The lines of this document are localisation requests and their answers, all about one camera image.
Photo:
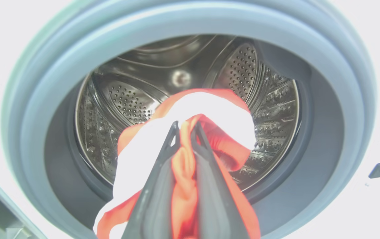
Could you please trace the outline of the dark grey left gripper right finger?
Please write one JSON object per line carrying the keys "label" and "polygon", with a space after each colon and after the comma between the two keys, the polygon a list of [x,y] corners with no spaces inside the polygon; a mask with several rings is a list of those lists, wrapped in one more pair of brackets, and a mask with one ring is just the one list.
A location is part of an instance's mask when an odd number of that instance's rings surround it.
{"label": "dark grey left gripper right finger", "polygon": [[196,161],[199,238],[248,239],[247,229],[200,122],[191,132],[191,145]]}

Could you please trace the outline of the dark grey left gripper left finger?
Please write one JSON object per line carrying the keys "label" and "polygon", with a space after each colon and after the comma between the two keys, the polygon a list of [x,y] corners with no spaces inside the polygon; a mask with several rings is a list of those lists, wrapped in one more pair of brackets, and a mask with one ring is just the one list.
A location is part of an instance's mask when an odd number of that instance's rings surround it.
{"label": "dark grey left gripper left finger", "polygon": [[133,208],[122,239],[171,239],[171,200],[175,185],[171,161],[180,148],[174,121]]}

